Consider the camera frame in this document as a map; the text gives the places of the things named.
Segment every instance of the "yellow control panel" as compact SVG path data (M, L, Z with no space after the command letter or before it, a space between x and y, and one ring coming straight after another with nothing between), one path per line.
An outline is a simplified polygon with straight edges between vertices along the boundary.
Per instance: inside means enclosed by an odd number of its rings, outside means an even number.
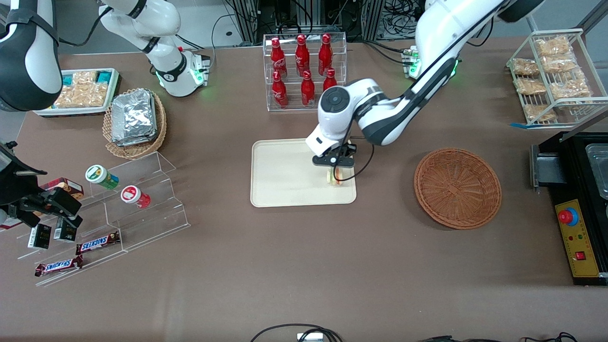
M572 276L598 277L598 264L589 243L578 200L555 206L555 212L558 215L559 229L562 231Z

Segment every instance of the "round wicker basket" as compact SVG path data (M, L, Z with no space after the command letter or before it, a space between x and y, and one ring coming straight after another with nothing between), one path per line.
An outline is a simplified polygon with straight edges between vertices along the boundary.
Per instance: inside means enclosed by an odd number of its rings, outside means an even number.
M459 148L426 155L416 168L418 202L435 221L455 229L479 228L498 213L502 190L493 169Z
M130 94L136 89L131 89L124 94ZM165 114L165 107L162 106L161 100L158 95L154 94L154 105L156 110L156 125L158 127L158 137L156 140L151 142L144 142L143 144L137 144L127 147L116 146L112 142L112 106L110 106L103 116L103 137L106 138L108 143L106 148L113 155L126 159L137 159L139 157L149 155L152 152L157 151L162 143L165 141L165 135L167 135L167 115Z

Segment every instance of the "beige tray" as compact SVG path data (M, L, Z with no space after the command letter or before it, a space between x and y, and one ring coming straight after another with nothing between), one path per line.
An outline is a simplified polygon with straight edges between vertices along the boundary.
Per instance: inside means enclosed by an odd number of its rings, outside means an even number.
M313 156L305 139L256 142L251 151L251 204L267 208L354 202L355 179L327 184L328 167L313 165ZM353 172L343 169L342 177Z

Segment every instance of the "table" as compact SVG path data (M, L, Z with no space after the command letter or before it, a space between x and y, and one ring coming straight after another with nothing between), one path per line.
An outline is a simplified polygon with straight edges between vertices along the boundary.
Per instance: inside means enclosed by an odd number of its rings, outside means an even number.
M65 69L116 68L121 90L147 87L168 113L161 153L192 227L47 288L0 233L0 337L16 341L249 341L282 323L313 323L351 342L437 335L516 341L557 335L606 340L604 288L571 286L546 190L530 188L528 148L555 131L523 120L503 65L524 38L467 46L458 73L392 145L377 148L342 206L259 209L249 202L250 149L262 139L304 138L316 114L266 111L259 48L218 49L210 86L177 99L148 74L143 54L65 55ZM394 46L409 46L397 42ZM349 79L374 77L388 96L410 81L399 65L349 45ZM27 115L19 157L50 176L84 183L91 164L123 160L105 148L101 117ZM413 193L421 158L460 147L496 171L502 207L473 231L446 229ZM360 162L370 149L361 146ZM260 341L293 341L283 329Z

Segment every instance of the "green and white can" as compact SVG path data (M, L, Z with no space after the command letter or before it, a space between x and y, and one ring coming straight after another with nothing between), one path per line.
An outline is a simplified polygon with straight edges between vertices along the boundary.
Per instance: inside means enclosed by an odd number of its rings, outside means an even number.
M108 190L118 186L119 179L113 174L109 173L105 167L101 165L91 166L85 174L86 180L93 184L98 184Z

